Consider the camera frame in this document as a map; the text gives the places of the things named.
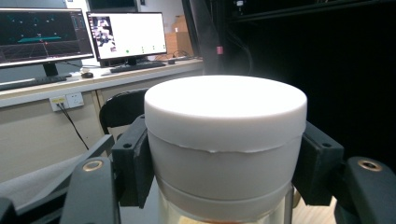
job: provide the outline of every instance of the monitor screen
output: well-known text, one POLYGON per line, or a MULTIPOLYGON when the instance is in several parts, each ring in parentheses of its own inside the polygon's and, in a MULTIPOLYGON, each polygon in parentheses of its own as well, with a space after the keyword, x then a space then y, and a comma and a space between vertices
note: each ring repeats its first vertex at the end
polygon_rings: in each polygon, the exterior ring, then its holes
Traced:
POLYGON ((81 9, 0 8, 0 30, 0 68, 42 63, 54 76, 56 62, 93 57, 81 9))
POLYGON ((166 53, 161 12, 88 12, 98 62, 166 53))

